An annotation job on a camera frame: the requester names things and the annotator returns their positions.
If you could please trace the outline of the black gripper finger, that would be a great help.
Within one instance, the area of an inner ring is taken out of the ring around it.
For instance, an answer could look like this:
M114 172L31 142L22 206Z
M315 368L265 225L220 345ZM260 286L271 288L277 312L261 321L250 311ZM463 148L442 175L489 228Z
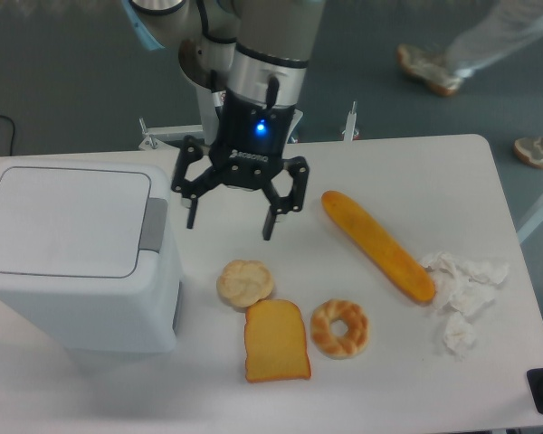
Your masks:
M291 189L285 196L280 196L272 180L282 171L286 171L291 177ZM265 241L271 239L273 228L277 218L289 212L300 212L303 208L310 168L303 156L295 156L290 159L272 157L269 164L261 168L258 175L258 186L263 191L270 207L262 229Z
M186 178L190 165L200 161L204 156L204 148L200 141L195 137L185 136L176 159L171 190L181 194L182 204L188 209L187 229L194 227L199 198L217 186L212 166L194 180Z

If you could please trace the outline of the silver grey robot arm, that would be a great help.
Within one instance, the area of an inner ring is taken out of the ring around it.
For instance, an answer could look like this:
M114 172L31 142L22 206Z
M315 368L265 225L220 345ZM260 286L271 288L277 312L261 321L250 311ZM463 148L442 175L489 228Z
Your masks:
M283 150L324 11L321 1L127 1L149 50L174 48L195 87L201 129L181 135L172 189L190 212L224 185L260 191L269 202L262 235L299 212L309 177Z

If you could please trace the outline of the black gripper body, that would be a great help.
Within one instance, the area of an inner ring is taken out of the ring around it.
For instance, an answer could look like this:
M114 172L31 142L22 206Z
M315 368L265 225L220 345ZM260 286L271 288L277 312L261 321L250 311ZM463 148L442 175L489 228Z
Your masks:
M266 108L226 91L216 139L208 153L217 184L260 190L282 169L293 106Z

